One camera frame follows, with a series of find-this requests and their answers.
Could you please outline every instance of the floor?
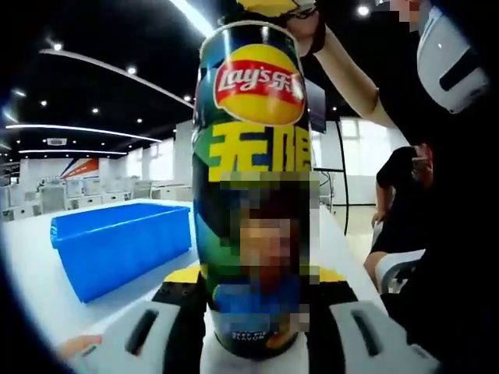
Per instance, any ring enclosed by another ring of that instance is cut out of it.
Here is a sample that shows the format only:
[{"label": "floor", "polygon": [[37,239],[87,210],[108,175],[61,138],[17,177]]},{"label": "floor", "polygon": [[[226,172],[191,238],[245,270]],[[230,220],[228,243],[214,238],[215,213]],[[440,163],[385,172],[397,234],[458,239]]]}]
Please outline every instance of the floor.
[{"label": "floor", "polygon": [[[342,230],[345,227],[346,208],[337,206],[334,215]],[[376,213],[375,206],[351,206],[349,211],[349,227],[346,238],[354,256],[363,263],[371,250],[373,229],[371,219]]]}]

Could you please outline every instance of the lay's logo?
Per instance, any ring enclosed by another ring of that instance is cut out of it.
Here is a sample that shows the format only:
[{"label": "lay's logo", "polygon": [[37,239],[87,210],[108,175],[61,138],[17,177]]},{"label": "lay's logo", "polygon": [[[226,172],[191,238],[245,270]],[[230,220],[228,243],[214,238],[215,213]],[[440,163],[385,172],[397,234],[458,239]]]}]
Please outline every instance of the lay's logo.
[{"label": "lay's logo", "polygon": [[305,89],[286,53],[251,44],[234,51],[218,69],[214,100],[240,121],[291,125],[303,115]]}]

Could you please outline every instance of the lay's chip can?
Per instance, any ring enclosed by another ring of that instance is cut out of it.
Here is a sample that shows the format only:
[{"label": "lay's chip can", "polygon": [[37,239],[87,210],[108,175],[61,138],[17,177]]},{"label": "lay's chip can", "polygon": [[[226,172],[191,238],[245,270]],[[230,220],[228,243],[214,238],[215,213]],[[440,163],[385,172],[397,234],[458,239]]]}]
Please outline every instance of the lay's chip can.
[{"label": "lay's chip can", "polygon": [[201,275],[217,339],[268,358],[298,330],[310,239],[311,145],[294,37],[270,23],[217,30],[200,51],[193,197]]}]

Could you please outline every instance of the hand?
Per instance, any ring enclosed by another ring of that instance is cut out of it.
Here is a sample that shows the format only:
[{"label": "hand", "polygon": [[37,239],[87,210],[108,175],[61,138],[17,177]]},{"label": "hand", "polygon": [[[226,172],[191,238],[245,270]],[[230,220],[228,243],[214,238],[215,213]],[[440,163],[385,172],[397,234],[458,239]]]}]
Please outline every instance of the hand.
[{"label": "hand", "polygon": [[422,143],[414,148],[418,157],[412,159],[412,176],[415,180],[423,183],[425,188],[428,188],[434,181],[433,151],[426,143]]},{"label": "hand", "polygon": [[376,212],[373,215],[373,219],[371,220],[371,227],[374,227],[377,224],[379,224],[380,222],[383,222],[383,220],[384,220],[384,218],[385,218],[386,215],[387,214],[383,213],[383,212]]},{"label": "hand", "polygon": [[298,41],[300,56],[303,57],[309,53],[319,22],[319,12],[314,12],[305,19],[292,17],[288,21],[288,31]]},{"label": "hand", "polygon": [[63,345],[61,345],[58,348],[57,352],[60,358],[62,358],[63,360],[68,360],[76,353],[84,351],[92,344],[100,343],[102,343],[101,335],[86,335],[82,337],[75,337],[74,339],[70,339]]}]

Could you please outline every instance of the white table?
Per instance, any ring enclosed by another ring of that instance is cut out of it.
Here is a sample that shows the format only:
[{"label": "white table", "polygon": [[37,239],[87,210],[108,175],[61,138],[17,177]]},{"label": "white table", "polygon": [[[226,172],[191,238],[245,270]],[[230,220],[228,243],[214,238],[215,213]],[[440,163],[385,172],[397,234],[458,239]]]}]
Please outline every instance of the white table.
[{"label": "white table", "polygon": [[[46,214],[9,222],[4,225],[7,263],[27,311],[43,331],[50,344],[60,344],[82,332],[101,333],[132,305],[151,300],[166,275],[197,260],[196,244],[185,255],[160,266],[88,305],[80,303],[64,273],[58,253],[51,247],[50,222],[53,217],[75,212],[132,203],[159,203],[189,206],[167,200],[136,199],[119,204]],[[191,236],[194,238],[193,216],[190,214]],[[359,300],[374,302],[384,309],[370,278],[348,249],[348,242],[334,217],[322,206],[310,211],[310,262],[336,270],[347,278]],[[206,318],[207,332],[212,329]]]}]

